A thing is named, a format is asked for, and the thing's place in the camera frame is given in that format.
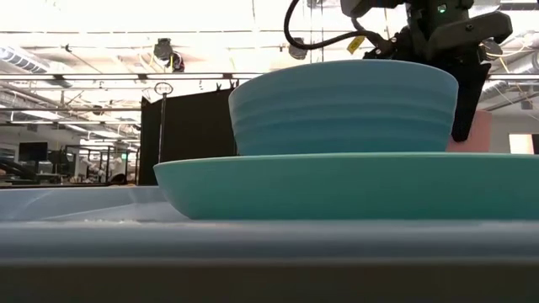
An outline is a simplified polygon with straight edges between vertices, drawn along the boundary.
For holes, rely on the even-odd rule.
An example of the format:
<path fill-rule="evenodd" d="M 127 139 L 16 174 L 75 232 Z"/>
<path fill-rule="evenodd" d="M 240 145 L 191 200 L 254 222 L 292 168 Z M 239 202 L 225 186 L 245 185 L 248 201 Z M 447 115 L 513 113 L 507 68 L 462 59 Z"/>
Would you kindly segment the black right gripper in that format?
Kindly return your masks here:
<path fill-rule="evenodd" d="M 510 17 L 498 11 L 471 18 L 466 10 L 407 11 L 408 24 L 391 39 L 380 39 L 364 54 L 366 59 L 411 61 L 427 65 L 454 66 L 451 75 L 458 82 L 457 104 L 451 136 L 466 141 L 487 80 L 490 63 L 484 60 L 481 44 L 499 44 L 513 33 Z"/>

